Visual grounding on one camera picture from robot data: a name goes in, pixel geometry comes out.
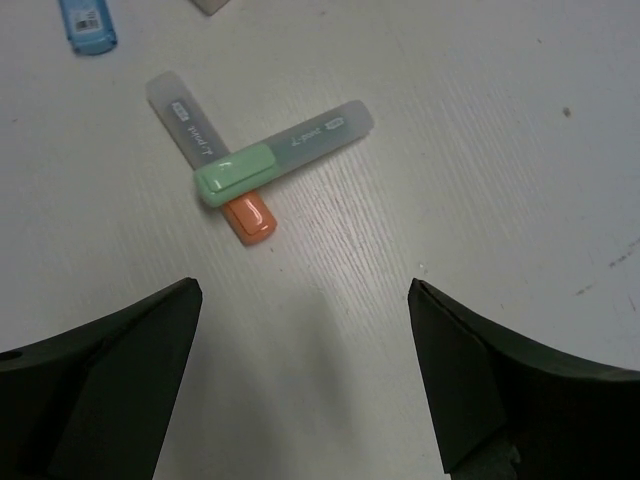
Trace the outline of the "green cap highlighter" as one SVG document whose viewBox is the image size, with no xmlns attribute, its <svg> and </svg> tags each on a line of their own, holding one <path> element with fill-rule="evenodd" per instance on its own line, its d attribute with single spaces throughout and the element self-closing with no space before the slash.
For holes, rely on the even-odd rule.
<svg viewBox="0 0 640 480">
<path fill-rule="evenodd" d="M 373 127 L 365 104 L 349 101 L 199 168 L 196 191 L 205 204 L 220 207 L 365 137 Z"/>
</svg>

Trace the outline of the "blue correction tape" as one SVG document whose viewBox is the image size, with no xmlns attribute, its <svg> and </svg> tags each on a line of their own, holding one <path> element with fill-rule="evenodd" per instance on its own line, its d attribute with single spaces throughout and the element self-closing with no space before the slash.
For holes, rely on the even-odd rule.
<svg viewBox="0 0 640 480">
<path fill-rule="evenodd" d="M 79 56 L 108 53 L 118 45 L 105 0 L 59 0 L 66 38 Z"/>
</svg>

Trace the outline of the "orange cap highlighter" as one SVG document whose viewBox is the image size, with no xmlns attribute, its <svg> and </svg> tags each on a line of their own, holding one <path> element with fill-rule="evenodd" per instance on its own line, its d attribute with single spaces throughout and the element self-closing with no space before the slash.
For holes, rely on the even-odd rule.
<svg viewBox="0 0 640 480">
<path fill-rule="evenodd" d="M 146 97 L 173 141 L 196 171 L 230 154 L 184 81 L 173 71 L 145 85 Z M 261 196 L 251 191 L 221 207 L 222 215 L 245 246 L 263 242 L 277 221 Z"/>
</svg>

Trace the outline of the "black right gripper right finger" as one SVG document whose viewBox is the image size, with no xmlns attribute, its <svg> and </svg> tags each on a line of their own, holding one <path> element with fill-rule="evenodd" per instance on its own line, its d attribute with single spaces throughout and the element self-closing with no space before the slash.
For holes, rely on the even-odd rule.
<svg viewBox="0 0 640 480">
<path fill-rule="evenodd" d="M 454 479 L 635 479 L 639 374 L 503 327 L 414 280 L 411 329 Z"/>
</svg>

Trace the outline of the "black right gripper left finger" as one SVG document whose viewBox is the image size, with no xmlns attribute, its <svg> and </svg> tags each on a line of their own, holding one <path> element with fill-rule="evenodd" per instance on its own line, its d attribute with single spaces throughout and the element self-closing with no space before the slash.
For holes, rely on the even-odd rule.
<svg viewBox="0 0 640 480">
<path fill-rule="evenodd" d="M 152 478 L 201 305 L 185 278 L 2 353 L 2 478 Z"/>
</svg>

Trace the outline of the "white staples box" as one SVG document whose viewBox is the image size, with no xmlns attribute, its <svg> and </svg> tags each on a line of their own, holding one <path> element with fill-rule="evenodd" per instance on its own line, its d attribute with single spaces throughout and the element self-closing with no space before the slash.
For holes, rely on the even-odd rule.
<svg viewBox="0 0 640 480">
<path fill-rule="evenodd" d="M 205 15 L 213 16 L 229 3 L 229 0 L 192 0 L 192 3 Z"/>
</svg>

